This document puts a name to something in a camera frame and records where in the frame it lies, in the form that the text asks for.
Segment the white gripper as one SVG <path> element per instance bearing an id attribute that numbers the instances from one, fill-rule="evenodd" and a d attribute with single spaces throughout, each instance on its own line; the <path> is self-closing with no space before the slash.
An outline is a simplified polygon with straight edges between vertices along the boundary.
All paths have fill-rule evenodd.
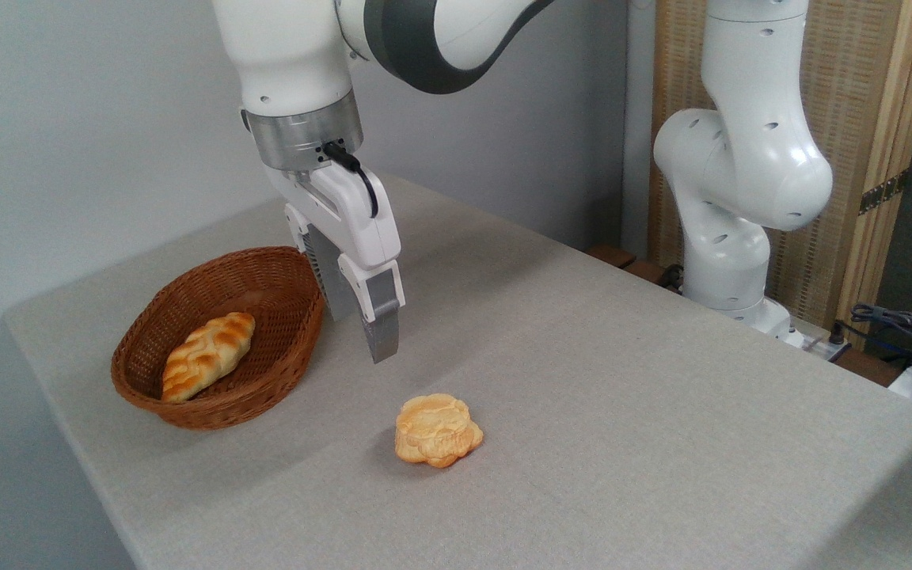
<path id="1" fill-rule="evenodd" d="M 348 317 L 357 300 L 373 362 L 395 355 L 405 293 L 395 262 L 401 239 L 384 185 L 375 174 L 366 174 L 377 199 L 377 215 L 373 215 L 363 178 L 343 166 L 327 165 L 311 172 L 282 172 L 268 166 L 263 170 L 287 202 L 285 215 L 294 245 L 307 257 L 330 317 L 334 321 Z"/>

